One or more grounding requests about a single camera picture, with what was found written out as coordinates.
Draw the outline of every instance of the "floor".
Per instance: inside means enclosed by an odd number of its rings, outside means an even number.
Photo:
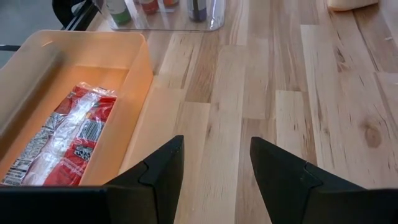
[[[398,187],[398,2],[325,2],[230,0],[219,31],[143,32],[155,80],[121,172],[183,134],[175,223],[271,222],[252,136],[363,187]]]
[[[62,28],[52,0],[0,0],[0,44],[21,45],[37,30]],[[0,68],[13,52],[0,52]]]

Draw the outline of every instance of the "plastic container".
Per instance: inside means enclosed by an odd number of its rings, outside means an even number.
[[[118,96],[80,185],[103,185],[116,177],[152,79],[140,34],[34,33],[0,69],[1,178],[80,82],[116,90]]]
[[[197,9],[199,11],[197,15],[193,13],[193,6],[189,6],[192,4],[192,0],[139,1],[140,4],[136,0],[124,0],[131,21],[118,24],[113,20],[108,8],[104,4],[100,4],[101,1],[94,0],[101,11],[101,16],[114,30],[213,31],[224,25],[226,0],[200,0],[201,4],[198,6],[200,9]]]

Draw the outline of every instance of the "plastic wrapper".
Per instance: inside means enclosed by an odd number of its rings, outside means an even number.
[[[3,185],[78,185],[116,95],[86,83],[75,86],[26,145]]]

